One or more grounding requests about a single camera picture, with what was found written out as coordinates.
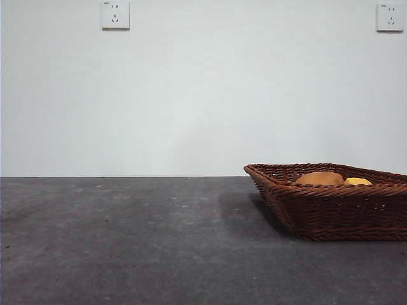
bread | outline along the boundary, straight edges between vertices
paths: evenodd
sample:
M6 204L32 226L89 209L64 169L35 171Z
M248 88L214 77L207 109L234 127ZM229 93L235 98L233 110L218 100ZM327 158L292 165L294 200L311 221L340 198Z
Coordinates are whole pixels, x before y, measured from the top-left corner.
M347 178L345 184L348 186L350 184L357 186L359 184L364 184L365 186L371 186L372 183L368 179L364 178Z
M302 175L297 181L301 184L323 184L326 186L340 186L344 184L343 178L339 173L334 172L314 172Z

white outlet cover plate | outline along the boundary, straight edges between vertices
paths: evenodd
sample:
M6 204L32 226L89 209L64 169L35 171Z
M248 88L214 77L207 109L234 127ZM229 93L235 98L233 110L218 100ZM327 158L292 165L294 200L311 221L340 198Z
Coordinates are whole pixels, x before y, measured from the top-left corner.
M404 3L379 3L377 5L378 32L402 32L406 23Z
M100 7L102 29L130 30L129 1L103 1Z

dark gray surface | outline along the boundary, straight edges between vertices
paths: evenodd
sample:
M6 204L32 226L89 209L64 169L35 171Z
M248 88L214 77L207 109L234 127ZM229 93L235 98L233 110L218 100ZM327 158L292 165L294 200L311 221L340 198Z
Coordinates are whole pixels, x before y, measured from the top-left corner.
M407 304L407 243L297 240L249 178L2 180L2 304Z

basket rim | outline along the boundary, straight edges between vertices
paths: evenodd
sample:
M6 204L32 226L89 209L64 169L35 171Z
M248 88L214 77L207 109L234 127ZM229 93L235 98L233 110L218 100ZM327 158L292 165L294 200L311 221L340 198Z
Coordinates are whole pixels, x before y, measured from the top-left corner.
M300 184L293 181L283 181L274 179L271 176L261 172L258 167L260 166L283 166L283 167L302 167L308 165L321 165L321 166L344 166L349 169L354 170L368 170L365 168L358 168L348 165L340 165L335 163L293 163L293 164L249 164L244 167L245 172L249 175L260 176L261 179L265 180L266 185L270 188L281 189L287 191L287 189L292 189L291 195L298 196L372 196L379 195L382 196L393 196L396 194L407 194L407 184L406 183L388 183L388 184L373 184L373 185L345 185L341 184L339 186L328 186L328 185L313 185L313 184ZM397 173L390 172L379 172L376 170L371 170L377 172L380 175L391 175L394 177L402 177L407 179L407 175L401 175Z

wicker basket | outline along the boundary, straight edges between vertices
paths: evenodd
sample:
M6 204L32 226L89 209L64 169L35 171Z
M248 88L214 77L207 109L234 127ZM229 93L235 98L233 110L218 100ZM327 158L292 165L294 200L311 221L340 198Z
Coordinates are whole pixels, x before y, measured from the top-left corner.
M247 165L261 196L296 236L306 240L407 240L407 176L329 163ZM331 171L372 186L295 183Z

